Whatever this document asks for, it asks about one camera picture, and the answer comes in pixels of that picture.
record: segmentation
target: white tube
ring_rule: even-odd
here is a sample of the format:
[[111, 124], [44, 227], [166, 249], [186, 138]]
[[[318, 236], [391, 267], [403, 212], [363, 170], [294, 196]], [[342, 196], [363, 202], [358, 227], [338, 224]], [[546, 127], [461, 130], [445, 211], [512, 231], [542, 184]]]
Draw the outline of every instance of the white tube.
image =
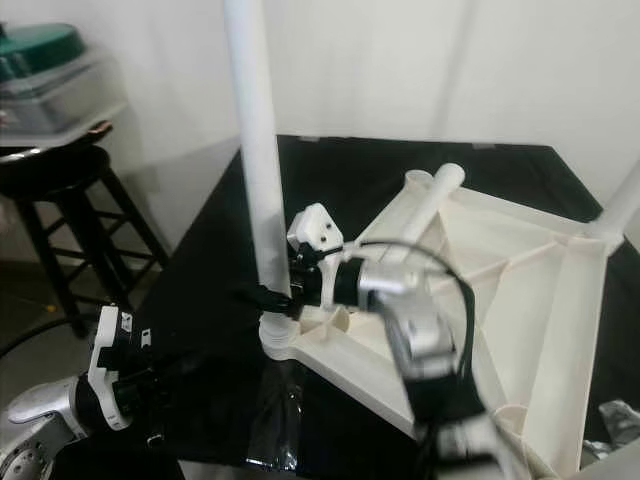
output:
[[[434, 217], [440, 210], [444, 201], [451, 192], [462, 185], [464, 170], [455, 163], [445, 163], [433, 177], [431, 188], [426, 193], [420, 205], [416, 208], [414, 216], [405, 225], [400, 234], [400, 239], [405, 242], [417, 243], [420, 237], [429, 227]], [[409, 252], [404, 248], [391, 248], [383, 257], [384, 262], [402, 262]]]
[[640, 207], [640, 161], [624, 179], [600, 216], [591, 222], [586, 233], [611, 243], [611, 253], [624, 240], [624, 229]]
[[[225, 0], [224, 6], [258, 277], [267, 288], [290, 295], [262, 0]], [[296, 332], [295, 322], [284, 315], [261, 318], [260, 340], [272, 358], [286, 358]]]

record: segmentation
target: green lid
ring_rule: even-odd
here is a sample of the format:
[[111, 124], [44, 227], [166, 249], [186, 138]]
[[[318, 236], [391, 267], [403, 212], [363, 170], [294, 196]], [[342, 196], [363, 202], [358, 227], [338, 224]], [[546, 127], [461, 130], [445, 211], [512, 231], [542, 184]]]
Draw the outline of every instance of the green lid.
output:
[[64, 65], [85, 51], [71, 25], [49, 23], [0, 31], [0, 82]]

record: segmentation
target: stool rung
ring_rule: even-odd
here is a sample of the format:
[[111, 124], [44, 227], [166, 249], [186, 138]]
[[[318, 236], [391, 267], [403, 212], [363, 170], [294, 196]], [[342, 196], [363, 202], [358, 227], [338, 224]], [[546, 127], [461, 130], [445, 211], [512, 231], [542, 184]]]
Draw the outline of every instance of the stool rung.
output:
[[67, 222], [65, 221], [64, 218], [59, 218], [58, 220], [53, 222], [51, 225], [49, 225], [47, 228], [45, 228], [44, 229], [44, 233], [47, 236], [49, 236], [49, 235], [53, 234], [56, 230], [58, 230], [61, 226], [63, 226], [66, 223]]
[[141, 260], [155, 259], [155, 257], [150, 253], [133, 252], [131, 250], [123, 250], [121, 248], [116, 249], [116, 252], [120, 255], [124, 255], [125, 257], [139, 258]]
[[84, 272], [89, 265], [90, 265], [89, 262], [87, 262], [86, 260], [82, 262], [80, 265], [78, 265], [69, 275], [67, 275], [66, 277], [67, 283], [71, 283], [76, 278], [78, 278], [78, 275]]
[[114, 212], [105, 212], [104, 210], [96, 210], [96, 214], [102, 218], [111, 218], [113, 220], [118, 220], [122, 217], [123, 213], [114, 213]]
[[75, 250], [68, 250], [66, 248], [58, 248], [54, 247], [53, 253], [56, 255], [61, 255], [63, 257], [71, 257], [71, 258], [79, 258], [80, 260], [84, 260], [86, 257], [82, 252], [76, 252]]
[[157, 260], [155, 258], [151, 258], [147, 263], [145, 263], [144, 267], [142, 267], [131, 280], [131, 283], [127, 287], [127, 293], [131, 292], [131, 290], [135, 288], [142, 277], [144, 277], [147, 272], [151, 270], [151, 267], [153, 267], [153, 264], [156, 263], [156, 261]]
[[73, 298], [76, 299], [78, 302], [90, 303], [92, 305], [109, 305], [109, 303], [110, 303], [108, 300], [103, 300], [103, 299], [100, 299], [100, 298], [87, 297], [85, 295], [74, 294]]
[[127, 215], [122, 215], [118, 220], [109, 225], [109, 227], [107, 228], [107, 235], [113, 235], [122, 225], [124, 225], [128, 221], [129, 217], [127, 217]]

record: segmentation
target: white wall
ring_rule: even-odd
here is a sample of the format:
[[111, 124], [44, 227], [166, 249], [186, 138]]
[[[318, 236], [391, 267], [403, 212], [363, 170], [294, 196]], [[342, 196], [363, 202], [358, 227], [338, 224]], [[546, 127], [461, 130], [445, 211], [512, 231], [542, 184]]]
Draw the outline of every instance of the white wall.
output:
[[[636, 0], [265, 5], [281, 133], [549, 144], [601, 202], [640, 154]], [[2, 0], [0, 16], [75, 24], [117, 58], [131, 108], [105, 143], [175, 246], [237, 147], [221, 1]], [[640, 216], [629, 233], [640, 245]], [[4, 237], [1, 255], [17, 255]]]

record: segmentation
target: wire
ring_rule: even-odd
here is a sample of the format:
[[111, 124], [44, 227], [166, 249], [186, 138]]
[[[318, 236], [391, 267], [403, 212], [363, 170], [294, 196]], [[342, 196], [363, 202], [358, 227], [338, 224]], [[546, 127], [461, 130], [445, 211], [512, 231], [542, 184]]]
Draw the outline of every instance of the wire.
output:
[[35, 327], [29, 330], [28, 332], [25, 332], [22, 335], [18, 336], [14, 340], [10, 341], [4, 347], [0, 347], [0, 360], [2, 360], [2, 358], [5, 357], [9, 352], [11, 352], [13, 349], [18, 347], [19, 345], [22, 345], [27, 340], [30, 340], [31, 338], [37, 335], [40, 335], [43, 332], [51, 330], [52, 328], [56, 328], [56, 327], [59, 327], [60, 325], [67, 325], [75, 322], [81, 322], [81, 321], [95, 322], [96, 320], [97, 320], [97, 316], [95, 314], [84, 313], [84, 314], [73, 315], [71, 317], [59, 318], [57, 320], [53, 320], [51, 322], [45, 323], [44, 325]]

